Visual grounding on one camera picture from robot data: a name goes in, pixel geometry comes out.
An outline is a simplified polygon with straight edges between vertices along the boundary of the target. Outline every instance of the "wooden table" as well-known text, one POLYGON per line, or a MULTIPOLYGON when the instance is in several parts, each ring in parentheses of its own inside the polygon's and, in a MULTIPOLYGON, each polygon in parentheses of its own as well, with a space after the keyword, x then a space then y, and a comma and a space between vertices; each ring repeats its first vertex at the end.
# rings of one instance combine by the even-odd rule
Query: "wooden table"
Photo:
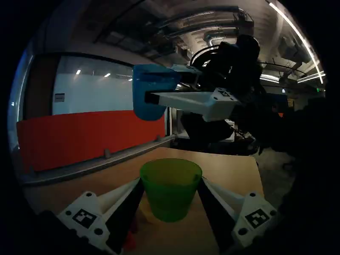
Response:
MULTIPOLYGON (((157 148, 146 154, 74 180, 41 187, 24 188, 24 194, 36 213, 51 210, 60 213, 85 191, 98 196, 139 177, 141 166, 151 160, 186 159, 198 164, 203 176, 235 193, 245 195, 263 189, 256 161, 249 156, 228 156, 157 148)), ((127 254, 218 254, 203 205, 196 193, 188 215, 175 223, 158 221, 148 212, 146 197, 137 210, 139 232, 134 235, 137 249, 127 254)))

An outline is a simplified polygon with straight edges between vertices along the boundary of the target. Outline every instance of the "cable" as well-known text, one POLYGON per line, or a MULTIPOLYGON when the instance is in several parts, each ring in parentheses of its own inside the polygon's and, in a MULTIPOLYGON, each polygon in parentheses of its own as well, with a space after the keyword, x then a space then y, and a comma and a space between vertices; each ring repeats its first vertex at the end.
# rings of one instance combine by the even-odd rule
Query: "cable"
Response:
POLYGON ((205 50, 210 49, 210 48, 216 48, 216 47, 218 47, 218 46, 219 46, 219 45, 208 46, 208 47, 205 47, 205 48, 199 50, 198 52, 196 52, 196 53, 193 55, 193 57, 191 58, 191 60, 190 60, 190 65, 193 65, 193 60, 194 60, 194 58, 195 58, 198 54, 200 54, 202 51, 205 51, 205 50))

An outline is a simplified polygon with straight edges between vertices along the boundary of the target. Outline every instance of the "ceiling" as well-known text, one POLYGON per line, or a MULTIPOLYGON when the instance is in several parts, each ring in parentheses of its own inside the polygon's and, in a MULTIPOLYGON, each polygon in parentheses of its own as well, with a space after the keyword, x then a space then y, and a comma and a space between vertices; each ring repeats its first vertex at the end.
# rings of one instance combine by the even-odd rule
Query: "ceiling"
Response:
MULTIPOLYGON (((265 0, 93 0, 73 38, 121 47, 172 66, 186 64, 208 45, 235 43, 238 34, 258 40, 259 60, 269 63, 263 65, 264 74, 297 80, 316 73, 296 33, 265 0)), ((317 79, 308 83, 318 85, 317 79)))

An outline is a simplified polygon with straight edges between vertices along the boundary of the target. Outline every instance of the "floor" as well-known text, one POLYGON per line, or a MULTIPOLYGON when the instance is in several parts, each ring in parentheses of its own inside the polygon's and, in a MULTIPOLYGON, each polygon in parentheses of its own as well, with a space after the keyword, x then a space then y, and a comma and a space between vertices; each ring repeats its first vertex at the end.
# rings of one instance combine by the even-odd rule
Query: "floor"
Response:
POLYGON ((283 168, 283 164, 292 162, 294 158, 271 148, 265 149, 261 155, 256 153, 251 156, 258 163, 266 200, 278 208, 282 197, 288 193, 295 178, 291 166, 283 168))

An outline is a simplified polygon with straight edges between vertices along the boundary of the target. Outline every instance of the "red object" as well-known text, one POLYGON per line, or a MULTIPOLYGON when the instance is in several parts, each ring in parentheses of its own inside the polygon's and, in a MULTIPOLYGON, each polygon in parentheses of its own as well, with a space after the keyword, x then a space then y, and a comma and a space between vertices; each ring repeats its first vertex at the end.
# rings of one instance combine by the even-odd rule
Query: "red object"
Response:
POLYGON ((43 171, 101 157, 165 136, 164 116, 139 119, 133 110, 44 116, 17 123, 24 171, 43 171))
POLYGON ((135 249, 136 247, 137 247, 136 241, 133 238, 131 231, 129 231, 127 233, 125 242, 123 244, 123 248, 124 248, 125 251, 129 252, 129 251, 132 251, 133 249, 135 249))

